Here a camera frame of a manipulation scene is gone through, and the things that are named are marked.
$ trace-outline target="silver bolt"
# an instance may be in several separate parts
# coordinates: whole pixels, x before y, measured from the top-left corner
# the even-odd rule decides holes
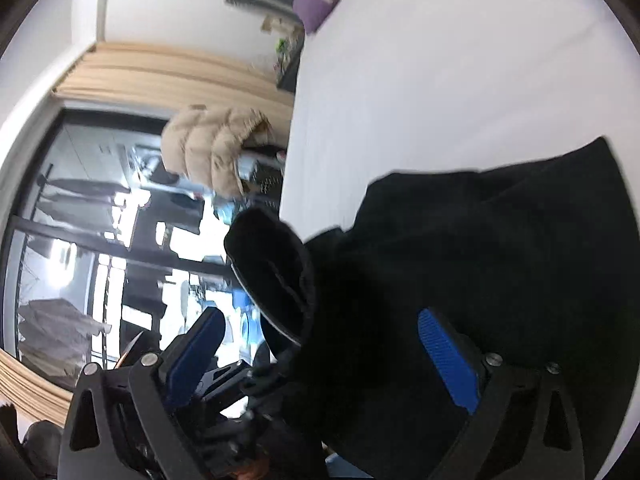
[[[98,371],[98,365],[96,363],[89,363],[84,367],[85,375],[93,375]]]
[[[498,367],[502,364],[502,356],[493,352],[485,355],[484,360],[489,366]]]
[[[143,366],[153,366],[158,362],[158,356],[156,354],[144,354],[140,362]]]
[[[546,371],[549,372],[552,375],[559,375],[560,374],[560,365],[558,363],[549,363],[546,366]]]

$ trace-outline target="blue gripper pad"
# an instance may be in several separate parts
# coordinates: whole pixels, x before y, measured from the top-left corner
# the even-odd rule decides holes
[[[164,406],[172,412],[186,406],[213,355],[225,338],[225,316],[215,307],[204,310],[189,331],[176,337],[162,354],[159,377],[164,383]]]
[[[456,406],[473,414],[480,402],[480,377],[465,349],[456,341],[460,336],[448,323],[425,309],[418,315],[418,336]]]

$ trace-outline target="beige curtain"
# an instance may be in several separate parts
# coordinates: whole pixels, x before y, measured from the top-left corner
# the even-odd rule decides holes
[[[0,394],[33,420],[65,425],[71,393],[51,384],[0,350]]]
[[[219,56],[150,44],[99,43],[56,88],[60,97],[178,110],[192,104],[245,105],[288,136],[293,97],[274,75]]]

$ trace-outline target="window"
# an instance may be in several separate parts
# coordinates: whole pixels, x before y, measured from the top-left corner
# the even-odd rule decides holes
[[[87,362],[113,367],[141,330],[166,348],[212,306],[227,320],[220,366],[250,361],[262,339],[226,264],[220,204],[164,170],[163,126],[67,110],[20,194],[3,261],[3,346],[65,388]]]

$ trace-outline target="jacket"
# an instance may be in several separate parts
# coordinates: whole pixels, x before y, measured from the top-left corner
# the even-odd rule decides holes
[[[242,147],[277,143],[267,117],[258,110],[192,105],[162,131],[162,161],[168,171],[224,198],[239,198],[244,195],[238,173]]]

